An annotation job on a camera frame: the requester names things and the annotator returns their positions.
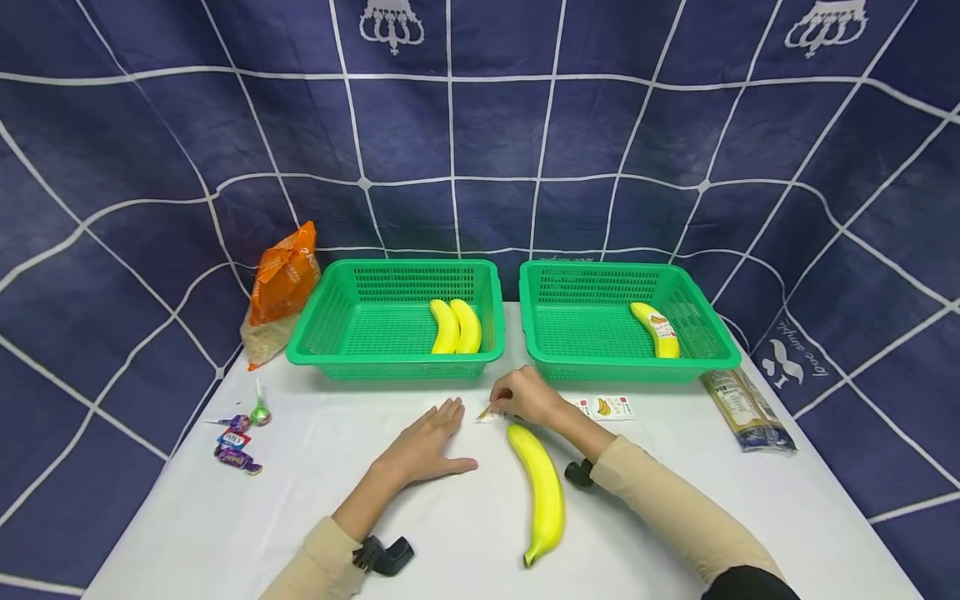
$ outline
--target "banana stem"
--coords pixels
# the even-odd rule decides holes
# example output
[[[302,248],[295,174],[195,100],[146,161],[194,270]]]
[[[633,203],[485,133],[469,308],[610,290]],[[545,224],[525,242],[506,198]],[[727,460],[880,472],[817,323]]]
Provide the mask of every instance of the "banana stem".
[[[533,566],[534,562],[540,557],[538,556],[539,553],[540,553],[539,548],[530,548],[529,550],[527,550],[526,553],[523,555],[523,567],[530,568],[531,566]]]

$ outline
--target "blue backdrop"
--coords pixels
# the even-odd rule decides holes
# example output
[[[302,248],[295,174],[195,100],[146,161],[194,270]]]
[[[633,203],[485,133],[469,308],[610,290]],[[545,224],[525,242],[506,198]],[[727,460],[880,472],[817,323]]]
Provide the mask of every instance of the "blue backdrop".
[[[960,597],[958,18],[0,3],[0,596],[82,593],[235,356],[250,265],[312,219],[322,263],[482,256],[508,300],[530,258],[688,269],[918,588]]]

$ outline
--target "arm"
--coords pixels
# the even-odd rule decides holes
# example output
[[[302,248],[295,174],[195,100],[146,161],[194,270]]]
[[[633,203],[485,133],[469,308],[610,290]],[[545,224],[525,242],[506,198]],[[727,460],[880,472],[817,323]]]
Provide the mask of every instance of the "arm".
[[[470,458],[448,459],[444,445],[460,429],[460,398],[433,407],[400,433],[371,465],[333,516],[325,516],[260,600],[345,600],[360,590],[364,572],[353,551],[367,538],[394,496],[415,481],[477,468]]]
[[[670,542],[708,584],[735,566],[783,578],[759,541],[735,518],[636,444],[616,437],[571,406],[530,366],[493,387],[494,410],[553,429],[593,464],[591,478],[621,498]]]

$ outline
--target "banana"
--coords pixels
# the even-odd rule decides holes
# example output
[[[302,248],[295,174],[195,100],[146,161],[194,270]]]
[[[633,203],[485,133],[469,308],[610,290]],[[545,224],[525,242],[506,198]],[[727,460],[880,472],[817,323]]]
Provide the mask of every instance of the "banana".
[[[451,300],[450,308],[460,324],[460,342],[457,344],[457,354],[476,354],[480,349],[480,320],[470,305],[463,300]]]
[[[530,546],[523,554],[523,566],[530,568],[537,559],[556,548],[564,535],[564,490],[553,461],[529,429],[511,423],[507,427],[507,440],[527,471],[533,492]]]
[[[666,317],[650,304],[631,302],[630,312],[640,321],[654,339],[654,354],[657,358],[680,358],[680,342],[677,332]]]
[[[430,312],[437,322],[437,339],[433,342],[431,354],[453,354],[460,342],[460,326],[450,306],[443,300],[431,300]]]

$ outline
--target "packaged food bag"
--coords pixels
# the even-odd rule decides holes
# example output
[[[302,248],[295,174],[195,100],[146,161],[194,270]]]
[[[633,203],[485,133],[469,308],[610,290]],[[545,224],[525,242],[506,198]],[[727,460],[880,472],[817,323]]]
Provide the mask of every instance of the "packaged food bag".
[[[297,318],[320,281],[316,248],[317,230],[312,221],[307,221],[260,257],[250,308],[240,325],[250,371],[290,342]]]

